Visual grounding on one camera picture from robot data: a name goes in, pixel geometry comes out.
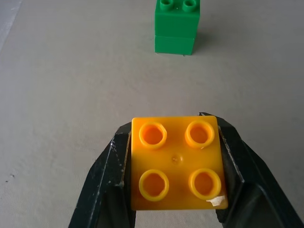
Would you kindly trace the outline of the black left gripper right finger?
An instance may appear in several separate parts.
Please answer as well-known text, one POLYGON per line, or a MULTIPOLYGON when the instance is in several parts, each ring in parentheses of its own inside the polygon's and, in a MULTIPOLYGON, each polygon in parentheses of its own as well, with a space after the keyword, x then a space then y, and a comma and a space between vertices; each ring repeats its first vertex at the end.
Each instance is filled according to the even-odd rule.
POLYGON ((217 209, 225 228, 302 228, 302 220, 266 163, 233 125, 217 117, 228 208, 217 209))

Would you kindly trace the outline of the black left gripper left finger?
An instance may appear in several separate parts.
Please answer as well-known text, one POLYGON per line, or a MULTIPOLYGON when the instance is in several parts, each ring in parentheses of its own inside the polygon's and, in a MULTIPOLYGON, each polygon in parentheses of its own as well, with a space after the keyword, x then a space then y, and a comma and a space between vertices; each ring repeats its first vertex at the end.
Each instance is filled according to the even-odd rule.
POLYGON ((90 168, 69 223, 71 228, 133 228, 131 125, 118 128, 90 168))

